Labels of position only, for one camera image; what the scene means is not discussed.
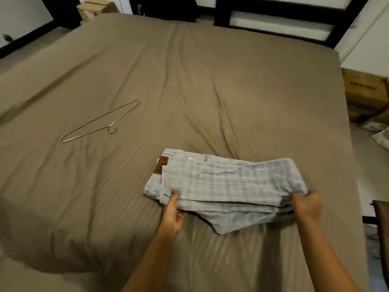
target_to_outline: white plastic bag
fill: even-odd
[[[389,128],[374,134],[372,138],[384,149],[389,151]]]

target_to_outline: baseboard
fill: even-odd
[[[44,34],[55,29],[57,24],[54,20],[42,25],[41,27],[25,34],[24,36],[10,42],[9,44],[0,48],[0,58],[4,58],[15,50],[22,48],[23,46],[31,43],[33,40],[43,36]]]

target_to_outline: hand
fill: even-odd
[[[308,219],[316,223],[319,222],[322,204],[317,192],[309,190],[306,196],[293,193],[291,194],[291,200],[297,221]]]
[[[187,216],[187,212],[177,210],[176,202],[178,200],[178,190],[173,189],[172,196],[169,203],[163,209],[162,222],[159,226],[163,231],[167,231],[173,235],[181,230],[184,218]]]

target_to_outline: headboard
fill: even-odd
[[[138,5],[144,0],[129,0],[133,14],[138,14]],[[227,28],[246,29],[260,33],[275,34],[310,41],[335,48],[368,0],[350,0],[345,8],[315,4],[294,3],[293,0],[216,0],[215,7],[199,6],[201,15],[214,16],[214,25]],[[265,29],[254,29],[231,24],[233,12],[247,12],[254,15],[280,17],[309,23],[324,24],[331,27],[324,40],[312,39],[295,34],[285,34]]]

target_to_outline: black bag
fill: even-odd
[[[192,23],[199,16],[195,0],[145,0],[140,13],[149,17]]]

